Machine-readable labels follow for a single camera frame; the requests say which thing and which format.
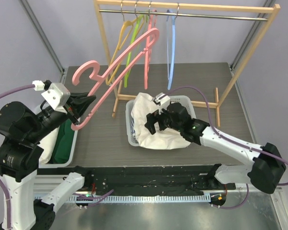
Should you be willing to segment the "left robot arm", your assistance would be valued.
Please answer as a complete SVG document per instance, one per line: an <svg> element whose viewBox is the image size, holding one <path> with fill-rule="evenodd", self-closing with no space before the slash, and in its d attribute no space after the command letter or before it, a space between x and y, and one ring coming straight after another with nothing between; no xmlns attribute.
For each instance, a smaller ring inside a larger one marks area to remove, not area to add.
<svg viewBox="0 0 288 230"><path fill-rule="evenodd" d="M33 185L43 149L40 141L65 121L78 124L79 117L96 99L87 93L74 93L64 105L65 112L47 107L33 113L14 101L0 110L0 185L5 197L5 214L0 230L47 230L57 211L77 190L88 191L91 172L77 166L48 198L34 199Z"/></svg>

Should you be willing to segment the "yellow hanger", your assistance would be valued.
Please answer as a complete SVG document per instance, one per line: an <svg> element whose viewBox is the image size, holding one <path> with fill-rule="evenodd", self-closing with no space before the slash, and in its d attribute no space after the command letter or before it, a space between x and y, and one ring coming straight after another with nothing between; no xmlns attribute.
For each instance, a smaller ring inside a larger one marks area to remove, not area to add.
<svg viewBox="0 0 288 230"><path fill-rule="evenodd" d="M135 41L140 30L147 23L147 17L143 15L140 15L140 16L136 15L136 19L134 19L133 21L126 21L124 14L122 13L122 6L123 6L123 1L121 1L120 3L120 12L123 16L123 25L120 30L118 43L115 48L114 54L111 58L110 65L114 62L117 53L123 48L124 44L126 43L126 40L131 34L132 29L133 29L133 34L131 38L131 44Z"/></svg>

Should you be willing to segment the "white tank top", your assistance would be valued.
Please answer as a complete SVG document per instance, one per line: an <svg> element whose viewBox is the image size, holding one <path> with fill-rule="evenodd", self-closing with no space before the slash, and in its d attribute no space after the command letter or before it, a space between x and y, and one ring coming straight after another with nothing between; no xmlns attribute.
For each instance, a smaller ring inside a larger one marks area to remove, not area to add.
<svg viewBox="0 0 288 230"><path fill-rule="evenodd" d="M190 146L191 143L186 141L178 131L169 128L160 131L158 123L155 123L156 133L151 135L144 127L146 115L158 109L153 99L153 96L143 92L138 93L134 99L132 117L139 147L151 150L172 150Z"/></svg>

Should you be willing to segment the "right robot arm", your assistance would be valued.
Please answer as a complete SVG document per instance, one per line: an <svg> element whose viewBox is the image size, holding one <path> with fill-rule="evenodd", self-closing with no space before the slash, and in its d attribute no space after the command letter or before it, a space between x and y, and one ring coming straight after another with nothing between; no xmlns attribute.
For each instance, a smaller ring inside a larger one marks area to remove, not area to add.
<svg viewBox="0 0 288 230"><path fill-rule="evenodd" d="M188 142L216 149L242 163L218 166L216 172L207 177L212 189L228 183L246 183L272 194L286 170L275 145L249 143L221 132L208 122L191 117L180 103L171 103L166 109L148 113L144 126L152 135L156 133L155 124L161 131L173 129Z"/></svg>

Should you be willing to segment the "pink hanger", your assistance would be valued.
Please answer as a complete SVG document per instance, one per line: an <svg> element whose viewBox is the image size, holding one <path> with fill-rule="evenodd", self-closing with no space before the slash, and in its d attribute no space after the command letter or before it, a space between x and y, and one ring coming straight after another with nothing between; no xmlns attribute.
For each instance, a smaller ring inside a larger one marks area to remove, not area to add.
<svg viewBox="0 0 288 230"><path fill-rule="evenodd" d="M78 85L80 83L80 77L81 75L89 68L92 68L93 71L89 75L89 78L92 80L95 80L96 83L92 87L92 89L89 92L89 96L96 93L96 91L99 89L99 87L103 84L106 77L109 76L113 72L113 70L125 59L125 57L134 49L136 48L141 42L145 41L147 37L151 36L152 40L150 41L148 47L152 48L155 43L159 39L159 30L157 28L152 28L151 30L146 31L143 35L141 35L139 38L137 38L131 45L129 45L115 60L114 62L108 67L108 69L104 72L103 75L99 75L100 70L100 64L95 61L91 60L83 65L81 65L74 73L72 77L72 84L74 86ZM99 99L99 101L96 103L96 105L93 107L93 109L90 111L90 113L87 115L87 117L78 125L71 125L71 129L74 131L82 129L93 117L93 115L97 112L98 108L102 105L102 103L107 99L107 97L111 94L111 92L114 90L117 84L120 83L122 78L126 75L126 73L133 67L133 65L136 64L138 60L140 60L143 56L145 56L147 52L146 47L140 51L136 57L127 65L127 67L121 72L121 74L115 79L115 81L112 83L112 85L107 89L107 91L102 95L102 97Z"/></svg>
<svg viewBox="0 0 288 230"><path fill-rule="evenodd" d="M151 4L149 4L149 9L148 9L148 30L151 30L153 26L153 17L150 15L150 9L151 9ZM150 56L151 56L151 48L148 47L149 43L151 41L151 37L147 37L146 39L146 44L145 47L147 49L147 52L145 54L145 62L144 62L144 89L148 89L148 73L149 73L149 64L150 64Z"/></svg>

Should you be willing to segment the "light blue hanger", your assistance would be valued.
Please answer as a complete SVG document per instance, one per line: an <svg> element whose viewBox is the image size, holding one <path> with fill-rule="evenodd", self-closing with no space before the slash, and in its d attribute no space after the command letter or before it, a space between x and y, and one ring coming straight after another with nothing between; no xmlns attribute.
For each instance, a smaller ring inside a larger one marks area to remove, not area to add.
<svg viewBox="0 0 288 230"><path fill-rule="evenodd" d="M168 74L168 86L170 90L172 87L175 67L175 51L176 51L176 16L174 16L171 9L167 9L167 74Z"/></svg>

